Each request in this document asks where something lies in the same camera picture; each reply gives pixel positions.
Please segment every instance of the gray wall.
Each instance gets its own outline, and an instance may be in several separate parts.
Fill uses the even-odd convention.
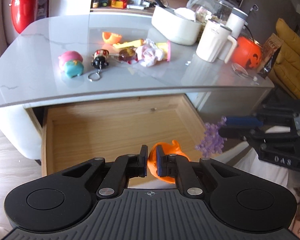
[[[259,6],[259,11],[253,11],[247,22],[259,43],[263,44],[272,33],[276,33],[278,18],[283,18],[293,30],[297,26],[297,12],[290,0],[243,0],[241,10],[248,13],[254,4]]]

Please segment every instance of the ribbed gray panel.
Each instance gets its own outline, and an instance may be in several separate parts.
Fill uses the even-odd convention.
[[[101,200],[82,223],[62,232],[28,233],[15,229],[6,240],[297,240],[283,229],[249,234],[228,228],[201,200],[176,189],[125,189],[120,197]]]

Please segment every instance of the mug handle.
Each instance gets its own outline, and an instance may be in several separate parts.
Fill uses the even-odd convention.
[[[237,40],[234,37],[232,37],[231,35],[228,36],[228,40],[232,42],[232,46],[231,46],[231,48],[230,48],[230,50],[228,52],[228,55],[225,58],[225,63],[228,63],[229,59],[231,58],[231,56],[232,56],[232,54],[234,52],[234,49],[238,45]]]

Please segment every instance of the teal toy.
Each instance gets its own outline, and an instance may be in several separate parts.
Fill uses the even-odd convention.
[[[83,74],[83,64],[79,60],[69,60],[64,64],[65,74],[68,78],[81,76]]]

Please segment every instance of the metal screw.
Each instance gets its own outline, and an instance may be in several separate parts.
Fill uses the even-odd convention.
[[[103,196],[109,196],[109,195],[112,195],[113,193],[114,193],[114,190],[109,187],[104,187],[101,190],[99,190],[99,194],[103,195]]]
[[[191,188],[188,188],[187,192],[189,195],[197,196],[197,195],[202,194],[203,191],[202,191],[202,189],[200,189],[198,187],[191,187]]]

